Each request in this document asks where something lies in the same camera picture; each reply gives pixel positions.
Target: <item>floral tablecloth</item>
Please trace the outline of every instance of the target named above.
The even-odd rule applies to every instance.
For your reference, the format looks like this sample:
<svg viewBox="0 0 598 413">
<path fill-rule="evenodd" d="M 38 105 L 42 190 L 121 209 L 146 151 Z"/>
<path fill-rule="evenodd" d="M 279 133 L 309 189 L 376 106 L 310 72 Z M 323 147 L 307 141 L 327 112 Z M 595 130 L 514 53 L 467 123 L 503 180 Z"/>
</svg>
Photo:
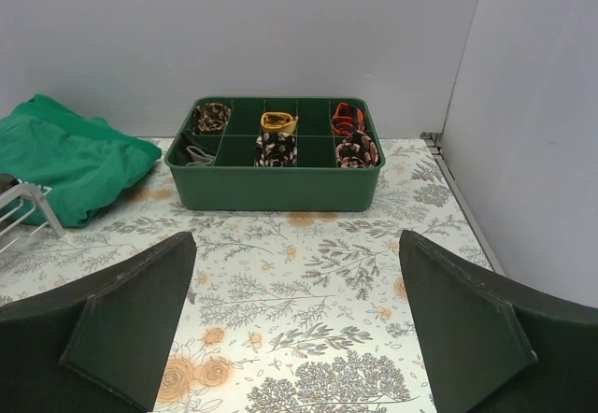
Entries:
<svg viewBox="0 0 598 413">
<path fill-rule="evenodd" d="M 358 214 L 187 211 L 159 163 L 85 230 L 0 254 L 0 305 L 192 231 L 192 286 L 155 411 L 432 413 L 401 231 L 489 266 L 425 143 L 382 145 L 374 203 Z"/>
</svg>

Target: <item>green fabric bag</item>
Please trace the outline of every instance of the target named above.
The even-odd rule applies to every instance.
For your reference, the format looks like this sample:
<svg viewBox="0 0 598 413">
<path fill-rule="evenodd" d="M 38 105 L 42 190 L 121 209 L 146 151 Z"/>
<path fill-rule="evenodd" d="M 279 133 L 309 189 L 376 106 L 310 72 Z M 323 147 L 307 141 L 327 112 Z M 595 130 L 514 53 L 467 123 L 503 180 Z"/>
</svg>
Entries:
<svg viewBox="0 0 598 413">
<path fill-rule="evenodd" d="M 48 202 L 64 227 L 85 226 L 161 155 L 150 142 L 124 135 L 104 119 L 83 119 L 45 95 L 0 120 L 0 173 L 51 187 Z M 36 211 L 25 223 L 44 221 Z"/>
</svg>

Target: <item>gray partition wall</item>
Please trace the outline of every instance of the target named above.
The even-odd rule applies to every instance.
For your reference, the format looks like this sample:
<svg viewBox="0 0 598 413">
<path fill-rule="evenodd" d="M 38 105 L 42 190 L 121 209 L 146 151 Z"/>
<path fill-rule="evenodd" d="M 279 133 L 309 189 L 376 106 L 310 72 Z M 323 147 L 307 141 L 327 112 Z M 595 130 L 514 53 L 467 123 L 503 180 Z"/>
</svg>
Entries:
<svg viewBox="0 0 598 413">
<path fill-rule="evenodd" d="M 476 0 L 0 0 L 0 117 L 34 93 L 134 135 L 213 94 L 352 95 L 444 123 Z"/>
<path fill-rule="evenodd" d="M 442 137 L 507 276 L 598 306 L 598 0 L 479 0 Z"/>
</svg>

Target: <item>green storage box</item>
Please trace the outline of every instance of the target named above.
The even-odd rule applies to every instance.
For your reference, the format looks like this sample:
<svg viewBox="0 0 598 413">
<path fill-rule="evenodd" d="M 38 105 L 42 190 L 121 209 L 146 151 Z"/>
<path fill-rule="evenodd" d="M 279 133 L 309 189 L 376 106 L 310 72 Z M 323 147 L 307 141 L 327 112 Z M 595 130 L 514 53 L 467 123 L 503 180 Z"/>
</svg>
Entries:
<svg viewBox="0 0 598 413">
<path fill-rule="evenodd" d="M 213 166 L 185 166 L 181 134 L 191 135 L 197 105 L 223 103 L 231 117 L 223 135 L 193 135 L 193 141 L 216 151 Z M 347 102 L 365 114 L 366 133 L 376 142 L 379 162 L 372 168 L 339 168 L 335 147 L 343 136 L 333 133 L 336 107 Z M 267 111 L 299 116 L 296 167 L 255 167 L 255 140 Z M 197 100 L 166 153 L 182 204 L 190 210 L 361 212 L 374 197 L 385 164 L 367 104 L 356 98 L 208 97 Z"/>
</svg>

